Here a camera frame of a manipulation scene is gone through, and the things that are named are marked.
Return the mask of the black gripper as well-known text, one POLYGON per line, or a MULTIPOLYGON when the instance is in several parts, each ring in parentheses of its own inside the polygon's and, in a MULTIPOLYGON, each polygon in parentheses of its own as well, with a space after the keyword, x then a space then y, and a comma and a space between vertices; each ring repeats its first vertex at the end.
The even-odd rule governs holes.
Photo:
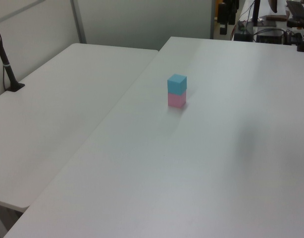
POLYGON ((236 14, 239 9, 239 0, 220 0, 218 3, 218 23, 219 23, 219 34, 227 34, 227 24, 236 24, 236 14))

